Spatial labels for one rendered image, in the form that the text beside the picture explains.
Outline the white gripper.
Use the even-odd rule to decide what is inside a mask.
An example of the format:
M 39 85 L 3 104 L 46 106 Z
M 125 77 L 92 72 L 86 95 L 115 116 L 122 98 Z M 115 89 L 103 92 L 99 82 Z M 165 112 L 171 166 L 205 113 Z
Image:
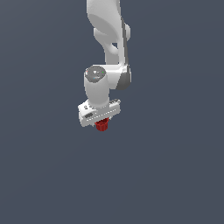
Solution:
M 105 118 L 111 119 L 120 113 L 120 103 L 121 101 L 119 99 L 114 99 L 102 108 L 95 108 L 89 104 L 89 101 L 84 101 L 78 106 L 80 125 L 82 127 L 88 125 L 94 126 L 100 120 Z

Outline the small red ribbed object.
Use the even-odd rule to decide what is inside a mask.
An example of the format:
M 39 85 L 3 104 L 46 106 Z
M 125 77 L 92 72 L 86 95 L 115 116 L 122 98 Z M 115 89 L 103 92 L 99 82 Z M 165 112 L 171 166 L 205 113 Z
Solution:
M 100 120 L 99 122 L 96 122 L 95 126 L 99 131 L 105 131 L 108 128 L 108 122 L 109 122 L 109 119 L 104 118 Z

